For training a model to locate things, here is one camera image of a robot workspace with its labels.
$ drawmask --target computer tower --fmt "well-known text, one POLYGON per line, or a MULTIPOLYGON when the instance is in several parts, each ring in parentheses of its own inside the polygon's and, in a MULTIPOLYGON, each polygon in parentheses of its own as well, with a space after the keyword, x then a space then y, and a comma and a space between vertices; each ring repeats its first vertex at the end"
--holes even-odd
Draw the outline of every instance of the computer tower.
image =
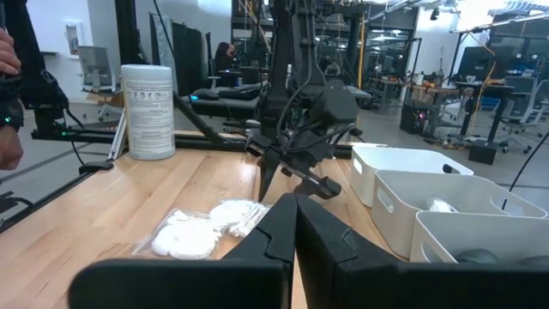
POLYGON ((410 134, 423 134, 425 121, 430 111, 428 108, 420 108, 405 104, 401 113, 401 130, 410 134))

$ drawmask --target wooden table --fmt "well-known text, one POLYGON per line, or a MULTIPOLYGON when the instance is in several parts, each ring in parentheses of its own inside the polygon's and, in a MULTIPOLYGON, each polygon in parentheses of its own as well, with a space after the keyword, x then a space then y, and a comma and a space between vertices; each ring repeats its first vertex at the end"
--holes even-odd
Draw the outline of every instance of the wooden table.
MULTIPOLYGON (((247 154, 186 149, 163 161, 125 155, 114 165, 0 234, 0 308, 67 308, 66 291, 79 270, 102 259, 129 257, 170 209, 209 212, 223 198, 254 198, 259 190, 260 173, 247 154)), ((350 187, 350 161, 325 160, 316 173, 338 181, 342 191, 328 201, 314 199, 388 250, 370 210, 350 187)), ((299 181, 277 173, 266 203, 299 181)), ((223 239, 215 257, 237 243, 223 239)), ((306 308, 299 267, 294 269, 293 308, 306 308)))

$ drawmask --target floor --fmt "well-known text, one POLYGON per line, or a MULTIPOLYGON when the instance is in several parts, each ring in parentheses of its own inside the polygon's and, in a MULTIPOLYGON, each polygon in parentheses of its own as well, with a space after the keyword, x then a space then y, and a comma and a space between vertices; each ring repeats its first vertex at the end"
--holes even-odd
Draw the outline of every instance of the floor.
MULTIPOLYGON (((73 113, 84 120, 85 123, 95 123, 98 107, 91 104, 74 104, 71 107, 73 113)), ((487 178, 505 188, 509 188, 517 175, 527 154, 522 153, 522 147, 516 144, 510 145, 508 154, 498 153, 493 166, 475 163, 468 160, 467 149, 446 150, 435 148, 423 141, 420 136, 409 135, 399 130, 400 110, 388 111, 380 114, 374 111, 361 111, 359 114, 359 128, 364 132, 363 138, 367 142, 385 143, 392 147, 419 148, 440 151, 448 157, 469 167, 478 176, 487 178)), ((116 120, 117 115, 109 116, 108 120, 116 120)), ((222 119, 206 119, 216 130, 221 129, 222 119)), ((489 112, 480 112, 475 122, 474 134, 487 135, 488 127, 492 123, 489 112)), ((177 130, 193 130, 192 124, 182 114, 176 116, 177 130)), ((31 202, 40 200, 45 195, 56 190, 60 186, 70 182, 78 174, 80 166, 73 149, 68 142, 34 141, 30 137, 34 130, 34 119, 31 112, 27 113, 26 126, 21 129, 25 155, 17 170, 12 172, 0 171, 0 194, 13 191, 17 197, 24 197, 31 202)), ((455 132, 455 129, 442 130, 441 134, 455 132)), ((534 133, 525 133, 532 147, 535 147, 540 138, 534 133)), ((84 161, 104 161, 110 149, 106 144, 77 143, 76 147, 84 161)), ((549 211, 549 142, 543 145, 536 156, 531 160, 527 169, 522 174, 518 186, 514 192, 529 200, 541 208, 549 211)))

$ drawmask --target chair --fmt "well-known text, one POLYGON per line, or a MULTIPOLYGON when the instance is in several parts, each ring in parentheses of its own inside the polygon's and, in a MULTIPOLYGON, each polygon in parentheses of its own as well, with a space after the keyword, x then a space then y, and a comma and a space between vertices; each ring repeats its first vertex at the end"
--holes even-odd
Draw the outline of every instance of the chair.
MULTIPOLYGON (((118 91, 114 68, 109 64, 105 47, 78 46, 82 68, 82 89, 98 95, 114 96, 118 91)), ((104 104, 99 111, 100 121, 108 112, 122 113, 122 108, 104 104)))
POLYGON ((527 154, 532 147, 519 134, 534 127, 538 136, 541 136, 541 116, 549 107, 549 80, 538 82, 534 77, 509 76, 505 78, 505 85, 515 87, 515 91, 511 94, 501 120, 506 126, 504 130, 509 129, 508 136, 502 141, 504 152, 508 151, 509 141, 513 141, 522 145, 523 152, 527 154))

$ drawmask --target white storage bin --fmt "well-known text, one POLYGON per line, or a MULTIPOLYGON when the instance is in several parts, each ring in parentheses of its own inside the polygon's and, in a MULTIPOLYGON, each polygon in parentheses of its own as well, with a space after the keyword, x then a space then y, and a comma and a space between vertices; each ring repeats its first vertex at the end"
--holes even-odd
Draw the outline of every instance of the white storage bin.
POLYGON ((438 197, 460 213, 543 218, 540 209, 490 180, 458 174, 377 171, 371 219, 389 247, 409 258, 415 216, 438 197), (501 210, 504 200, 508 202, 501 210))
POLYGON ((549 220, 501 215, 420 211, 413 231, 410 262, 457 263, 473 249, 493 252, 502 263, 549 255, 549 220))
POLYGON ((473 175, 473 171, 435 151, 405 148, 353 147, 351 186, 360 202, 371 207, 377 170, 444 173, 445 166, 453 173, 473 175))

